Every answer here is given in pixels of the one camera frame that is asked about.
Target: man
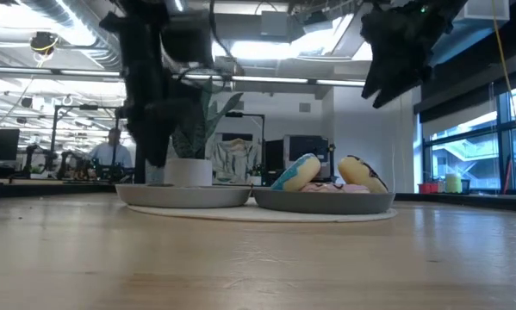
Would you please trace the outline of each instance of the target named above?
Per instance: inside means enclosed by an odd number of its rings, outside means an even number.
[[[120,144],[121,131],[119,129],[112,128],[109,131],[109,142],[102,143],[89,153],[89,156],[93,159],[98,159],[99,164],[111,165],[112,156],[114,154],[114,145],[116,145],[116,159],[117,164],[121,164],[124,168],[133,168],[131,161],[131,155],[127,148]]]

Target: pipe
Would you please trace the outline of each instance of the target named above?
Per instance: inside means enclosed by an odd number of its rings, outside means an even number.
[[[80,32],[89,30],[96,38],[94,47],[106,48],[106,50],[87,50],[82,51],[82,53],[94,59],[105,70],[119,70],[121,68],[118,39],[98,26],[100,18],[95,15],[85,1],[22,0],[22,4],[53,19],[64,28],[79,28]]]

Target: blue donut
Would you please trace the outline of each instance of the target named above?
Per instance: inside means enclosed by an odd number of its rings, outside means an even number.
[[[320,161],[313,154],[298,158],[274,183],[273,190],[298,191],[319,173]]]

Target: desk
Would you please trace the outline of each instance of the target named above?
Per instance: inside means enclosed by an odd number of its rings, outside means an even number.
[[[392,220],[138,214],[114,194],[0,201],[0,309],[516,309],[516,213],[395,203]]]

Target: plush donut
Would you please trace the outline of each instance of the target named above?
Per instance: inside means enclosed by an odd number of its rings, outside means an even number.
[[[320,161],[313,154],[298,158],[274,183],[271,189],[298,191],[319,173]]]
[[[338,164],[338,171],[348,184],[366,186],[371,193],[388,193],[386,184],[361,158],[352,155],[342,158]]]
[[[369,194],[370,191],[366,186],[355,184],[326,184],[326,183],[308,183],[301,192],[308,193],[354,193]]]

